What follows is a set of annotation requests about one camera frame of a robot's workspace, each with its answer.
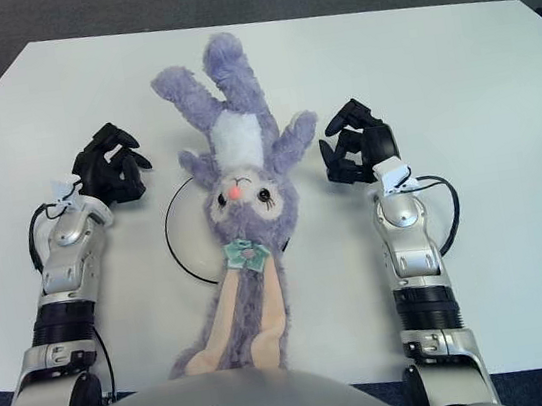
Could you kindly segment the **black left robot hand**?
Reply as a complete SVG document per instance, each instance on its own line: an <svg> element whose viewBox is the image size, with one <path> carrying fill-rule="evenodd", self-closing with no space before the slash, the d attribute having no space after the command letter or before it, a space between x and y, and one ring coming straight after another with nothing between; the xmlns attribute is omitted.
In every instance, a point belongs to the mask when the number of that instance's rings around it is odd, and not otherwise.
<svg viewBox="0 0 542 406"><path fill-rule="evenodd" d="M80 194L98 198L108 207L141 198L146 187L140 171L153 165L136 151L139 147L128 132L105 123L74 161L72 173L81 179Z"/></svg>

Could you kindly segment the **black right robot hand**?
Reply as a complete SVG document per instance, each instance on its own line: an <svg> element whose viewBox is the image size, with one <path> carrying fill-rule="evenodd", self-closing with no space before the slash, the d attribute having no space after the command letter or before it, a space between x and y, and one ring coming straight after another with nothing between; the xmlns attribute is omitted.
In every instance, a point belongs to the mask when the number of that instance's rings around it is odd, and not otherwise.
<svg viewBox="0 0 542 406"><path fill-rule="evenodd" d="M326 126L325 136L337 137L335 149L325 140L319 141L330 182L374 183L373 167L388 158L400 157L390 126L354 98L335 114Z"/></svg>

